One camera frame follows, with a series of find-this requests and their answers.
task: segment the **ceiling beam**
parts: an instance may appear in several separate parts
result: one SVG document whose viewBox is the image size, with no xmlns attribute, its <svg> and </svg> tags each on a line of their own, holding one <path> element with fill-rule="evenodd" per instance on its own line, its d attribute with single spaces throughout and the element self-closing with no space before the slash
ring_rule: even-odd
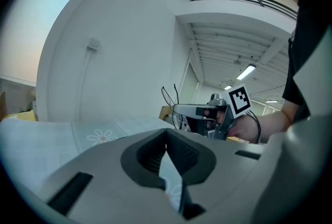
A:
<svg viewBox="0 0 332 224">
<path fill-rule="evenodd" d="M 202 63 L 203 63 L 204 71 L 208 71 L 208 70 L 217 71 L 217 70 L 220 70 L 222 72 L 227 72 L 228 74 L 234 73 L 234 68 L 230 68 L 229 66 L 219 66 L 219 65 L 213 64 L 209 61 L 202 61 Z"/>
<path fill-rule="evenodd" d="M 206 78 L 208 78 L 208 77 L 216 78 L 216 79 L 218 79 L 218 81 L 220 79 L 227 79 L 227 81 L 230 81 L 232 75 L 234 76 L 234 74 L 231 74 L 231 73 L 227 72 L 226 70 L 222 70 L 220 68 L 213 68 L 213 67 L 206 67 L 204 69 L 204 72 L 206 74 L 208 74 L 206 76 Z"/>
<path fill-rule="evenodd" d="M 274 64 L 271 64 L 269 63 L 269 65 L 264 65 L 264 68 L 265 67 L 268 67 L 270 69 L 273 69 L 275 70 L 276 72 L 279 72 L 281 74 L 284 74 L 284 75 L 288 75 L 288 64 L 286 65 L 286 68 L 282 67 L 282 66 L 278 66 L 278 65 L 274 65 Z"/>
<path fill-rule="evenodd" d="M 256 82 L 256 83 L 262 84 L 262 85 L 266 86 L 268 89 L 275 89 L 278 87 L 275 85 L 275 83 L 271 83 L 269 81 L 258 79 L 258 78 L 248 79 L 246 81 L 251 81 L 251 82 Z"/>
<path fill-rule="evenodd" d="M 285 46 L 285 42 L 280 39 L 275 39 L 266 52 L 260 57 L 258 63 L 267 64 L 282 48 Z"/>
<path fill-rule="evenodd" d="M 191 28 L 191 24 L 187 23 L 187 24 L 183 24 L 182 26 L 183 26 L 183 29 L 184 29 L 184 32 L 185 32 L 187 38 L 189 39 L 190 48 L 192 49 L 193 57 L 191 59 L 191 63 L 193 64 L 193 67 L 197 73 L 197 79 L 199 82 L 204 83 L 204 71 L 203 71 L 203 65 L 202 65 L 200 53 L 198 51 L 196 42 L 194 40 L 191 40 L 191 39 L 195 38 L 192 28 Z"/>
<path fill-rule="evenodd" d="M 267 91 L 263 91 L 263 92 L 255 92 L 250 94 L 251 97 L 254 96 L 267 96 L 267 95 L 274 95 L 274 94 L 278 94 L 280 92 L 284 92 L 285 87 L 279 87 L 276 89 L 271 89 L 271 90 L 267 90 Z"/>
<path fill-rule="evenodd" d="M 227 54 L 227 52 L 224 52 L 222 50 L 216 50 L 215 52 L 209 50 L 214 49 L 211 47 L 203 47 L 199 45 L 199 51 L 201 55 L 201 59 L 209 59 L 216 63 L 224 63 L 231 66 L 234 66 L 234 63 L 232 61 L 237 59 L 237 55 L 231 55 Z M 240 60 L 242 60 L 245 63 L 248 64 L 256 64 L 257 62 L 254 59 L 250 59 L 249 57 L 241 56 Z M 244 66 L 246 66 L 245 63 L 241 63 L 241 65 L 237 66 L 238 69 L 242 69 Z M 281 80 L 283 83 L 286 82 L 287 79 L 287 72 L 284 69 L 276 68 L 275 66 L 264 65 L 263 67 L 257 67 L 257 71 L 261 71 L 262 73 L 266 75 L 270 75 L 270 77 L 274 78 L 277 77 L 279 80 Z"/>
<path fill-rule="evenodd" d="M 280 87 L 285 85 L 284 81 L 281 81 L 277 77 L 270 77 L 269 75 L 261 74 L 260 72 L 253 73 L 253 80 L 255 81 L 263 81 L 265 83 L 269 83 L 269 86 L 272 87 Z"/>
<path fill-rule="evenodd" d="M 271 79 L 278 79 L 282 83 L 286 83 L 287 81 L 287 74 L 275 71 L 268 66 L 258 66 L 255 72 L 259 73 L 261 76 L 265 76 Z"/>
<path fill-rule="evenodd" d="M 203 46 L 213 46 L 215 48 L 218 48 L 219 50 L 224 50 L 227 52 L 232 52 L 232 53 L 236 53 L 239 54 L 239 52 L 243 53 L 243 54 L 247 54 L 248 56 L 256 56 L 256 57 L 261 57 L 264 52 L 267 50 L 267 48 L 265 48 L 264 50 L 261 49 L 257 49 L 255 48 L 255 46 L 253 45 L 246 45 L 246 46 L 239 46 L 239 45 L 234 45 L 230 42 L 220 42 L 218 41 L 216 38 L 214 39 L 206 39 L 206 40 L 198 40 L 197 41 L 199 45 L 203 45 Z"/>
<path fill-rule="evenodd" d="M 234 39 L 241 39 L 248 42 L 248 44 L 258 44 L 258 45 L 270 45 L 271 41 L 260 38 L 258 36 L 254 36 L 250 33 L 242 32 L 242 31 L 236 31 L 232 30 L 231 27 L 229 29 L 217 29 L 217 28 L 209 28 L 209 27 L 194 27 L 193 28 L 194 33 L 205 33 L 207 35 L 215 35 L 217 36 L 226 36 L 226 37 L 232 37 Z"/>
<path fill-rule="evenodd" d="M 218 34 L 211 36 L 211 35 L 206 35 L 206 34 L 195 33 L 195 37 L 196 38 L 198 38 L 198 37 L 206 38 L 205 41 L 209 41 L 209 39 L 207 39 L 208 37 L 213 37 L 214 42 L 216 44 L 228 44 L 229 46 L 237 46 L 237 47 L 242 47 L 242 48 L 247 48 L 249 46 L 253 46 L 257 49 L 262 50 L 263 52 L 265 52 L 267 50 L 267 47 L 265 47 L 264 45 L 249 43 L 242 39 L 234 39 L 234 38 L 230 38 L 230 37 L 219 36 Z"/>
<path fill-rule="evenodd" d="M 234 69 L 239 70 L 239 71 L 243 67 L 243 65 L 236 65 L 236 64 L 234 64 L 232 62 L 229 62 L 229 61 L 222 61 L 220 59 L 214 59 L 214 58 L 211 58 L 211 57 L 206 57 L 204 55 L 202 55 L 201 58 L 202 58 L 202 62 L 210 62 L 210 63 L 214 63 L 216 65 L 220 65 L 220 66 L 224 66 L 224 67 L 228 67 L 228 68 L 234 68 Z"/>
<path fill-rule="evenodd" d="M 272 42 L 274 40 L 274 36 L 271 36 L 269 34 L 266 33 L 261 33 L 259 30 L 257 29 L 253 29 L 252 27 L 243 27 L 241 25 L 229 25 L 226 23 L 195 23 L 193 24 L 193 28 L 204 28 L 204 29 L 219 29 L 219 30 L 234 30 L 237 32 L 243 32 L 246 34 L 250 34 L 253 35 L 257 38 L 262 38 L 267 40 L 268 42 Z"/>
<path fill-rule="evenodd" d="M 246 62 L 249 62 L 249 63 L 256 63 L 257 60 L 251 58 L 251 56 L 246 56 L 246 55 L 243 55 L 242 53 L 240 52 L 236 52 L 236 51 L 225 51 L 221 48 L 216 48 L 216 47 L 210 47 L 210 46 L 206 46 L 206 45 L 201 45 L 201 44 L 198 44 L 198 48 L 200 50 L 202 50 L 202 52 L 205 52 L 205 53 L 210 53 L 210 54 L 213 54 L 216 55 L 216 56 L 222 56 L 223 58 L 227 58 L 227 59 L 232 59 L 233 61 L 234 60 L 237 60 L 239 58 L 239 56 L 241 56 L 241 60 L 243 61 L 246 61 Z"/>
<path fill-rule="evenodd" d="M 210 87 L 213 87 L 213 88 L 220 89 L 221 92 L 224 91 L 224 89 L 223 89 L 220 85 L 218 85 L 218 84 L 214 84 L 214 83 L 211 83 L 211 82 L 205 82 L 204 85 L 206 85 L 206 86 L 210 86 Z"/>
</svg>

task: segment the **black slot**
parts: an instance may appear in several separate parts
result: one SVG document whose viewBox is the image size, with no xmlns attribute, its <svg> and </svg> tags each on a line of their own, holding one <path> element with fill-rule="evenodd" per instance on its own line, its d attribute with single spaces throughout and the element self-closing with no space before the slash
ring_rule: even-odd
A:
<svg viewBox="0 0 332 224">
<path fill-rule="evenodd" d="M 179 213 L 188 220 L 205 212 L 206 210 L 201 205 L 192 203 L 188 188 L 186 184 L 183 183 Z"/>
<path fill-rule="evenodd" d="M 167 133 L 167 153 L 183 182 L 188 186 L 204 182 L 217 163 L 214 153 L 174 129 Z"/>
<path fill-rule="evenodd" d="M 164 155 L 165 138 L 162 134 L 139 148 L 137 160 L 145 169 L 159 176 L 160 164 Z"/>
<path fill-rule="evenodd" d="M 260 154 L 248 152 L 245 150 L 238 150 L 237 152 L 235 152 L 235 155 L 239 155 L 239 156 L 254 159 L 254 160 L 259 160 L 259 158 L 260 158 Z"/>
<path fill-rule="evenodd" d="M 65 216 L 92 178 L 93 176 L 87 173 L 80 172 L 76 174 L 76 176 L 48 202 L 48 205 Z"/>
</svg>

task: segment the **black cable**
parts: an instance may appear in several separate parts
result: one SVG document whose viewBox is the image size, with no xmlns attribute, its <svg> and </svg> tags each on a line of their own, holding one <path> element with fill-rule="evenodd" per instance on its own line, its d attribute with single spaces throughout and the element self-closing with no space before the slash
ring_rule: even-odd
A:
<svg viewBox="0 0 332 224">
<path fill-rule="evenodd" d="M 168 92 L 166 91 L 165 87 L 162 87 L 162 88 L 161 88 L 161 94 L 162 94 L 162 96 L 164 97 L 164 100 L 166 101 L 167 105 L 171 106 L 171 105 L 167 102 L 167 100 L 166 100 L 166 98 L 165 98 L 164 93 L 162 92 L 162 90 L 164 90 L 164 91 L 166 92 L 168 98 L 173 102 L 173 104 L 175 104 L 174 101 L 172 100 L 171 96 L 170 96 L 170 95 L 168 94 Z"/>
<path fill-rule="evenodd" d="M 178 92 L 177 92 L 177 89 L 176 89 L 176 85 L 175 85 L 175 84 L 174 84 L 174 89 L 175 89 L 175 92 L 176 92 L 177 103 L 180 104 L 179 101 L 178 101 Z M 180 115 L 180 130 L 182 129 L 182 124 L 183 124 L 183 116 Z"/>
<path fill-rule="evenodd" d="M 249 111 L 252 115 L 254 115 L 254 116 L 252 116 L 251 114 L 249 114 L 249 113 L 246 113 L 249 117 L 251 117 L 255 122 L 256 122 L 256 124 L 257 124 L 257 128 L 258 128 L 258 135 L 257 135 L 257 140 L 256 140 L 256 144 L 259 144 L 260 143 L 260 134 L 261 134 L 261 127 L 260 127 L 260 123 L 259 123 L 259 121 L 258 121 L 258 118 L 257 118 L 257 116 L 250 110 Z"/>
<path fill-rule="evenodd" d="M 168 101 L 166 100 L 166 98 L 165 98 L 165 96 L 164 96 L 164 92 L 163 92 L 163 90 L 166 92 L 168 98 L 170 99 L 170 101 L 173 102 L 173 104 L 174 104 L 174 101 L 172 100 L 172 98 L 171 98 L 171 96 L 168 94 L 168 92 L 166 91 L 165 87 L 162 87 L 162 88 L 161 88 L 161 94 L 162 94 L 162 96 L 164 97 L 164 100 L 166 101 L 167 105 L 169 105 L 169 106 L 171 107 L 172 121 L 173 121 L 173 125 L 174 125 L 174 127 L 176 128 L 176 125 L 175 125 L 175 122 L 174 122 L 175 112 L 174 112 L 173 109 L 172 109 L 172 105 L 169 104 Z"/>
</svg>

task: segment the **cardboard box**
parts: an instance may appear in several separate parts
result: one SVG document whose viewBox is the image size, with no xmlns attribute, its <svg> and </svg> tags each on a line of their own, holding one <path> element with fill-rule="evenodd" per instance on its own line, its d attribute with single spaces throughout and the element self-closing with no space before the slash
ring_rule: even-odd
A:
<svg viewBox="0 0 332 224">
<path fill-rule="evenodd" d="M 232 137 L 228 137 L 227 141 L 232 141 L 232 142 L 237 142 L 237 143 L 249 143 L 249 141 L 243 140 L 243 139 L 239 139 L 235 136 Z"/>
<path fill-rule="evenodd" d="M 4 119 L 6 119 L 6 118 L 12 118 L 12 119 L 24 120 L 24 121 L 33 121 L 33 122 L 37 121 L 33 110 L 26 111 L 24 113 L 19 113 L 19 114 L 6 115 L 4 117 Z"/>
<path fill-rule="evenodd" d="M 0 94 L 0 122 L 7 115 L 5 93 Z"/>
<path fill-rule="evenodd" d="M 166 116 L 171 113 L 172 111 L 170 106 L 163 106 L 160 111 L 159 119 L 165 121 Z"/>
</svg>

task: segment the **fluorescent light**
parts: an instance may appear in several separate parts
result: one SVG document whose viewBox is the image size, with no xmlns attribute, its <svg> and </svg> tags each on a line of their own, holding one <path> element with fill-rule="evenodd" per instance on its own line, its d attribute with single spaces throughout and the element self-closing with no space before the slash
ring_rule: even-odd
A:
<svg viewBox="0 0 332 224">
<path fill-rule="evenodd" d="M 260 104 L 260 105 L 263 105 L 263 106 L 265 106 L 265 104 L 263 104 L 262 102 L 258 102 L 258 101 L 254 101 L 254 100 L 251 100 L 252 102 L 256 102 L 256 103 L 258 103 L 258 104 Z"/>
<path fill-rule="evenodd" d="M 237 77 L 238 80 L 242 80 L 243 78 L 245 78 L 247 75 L 249 75 L 253 70 L 256 69 L 256 66 L 253 64 L 250 64 L 245 71 L 242 72 L 242 74 L 240 76 Z"/>
</svg>

